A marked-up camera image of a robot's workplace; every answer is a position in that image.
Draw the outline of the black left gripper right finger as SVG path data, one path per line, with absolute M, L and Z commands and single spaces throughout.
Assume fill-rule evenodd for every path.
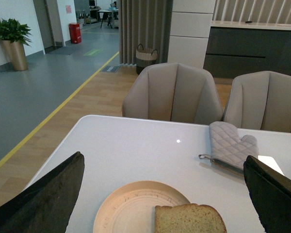
M 251 155 L 243 174 L 265 232 L 291 233 L 291 180 Z

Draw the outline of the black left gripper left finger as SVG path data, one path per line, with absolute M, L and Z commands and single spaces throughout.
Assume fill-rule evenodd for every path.
M 64 233 L 83 173 L 84 156 L 76 152 L 0 207 L 0 233 Z

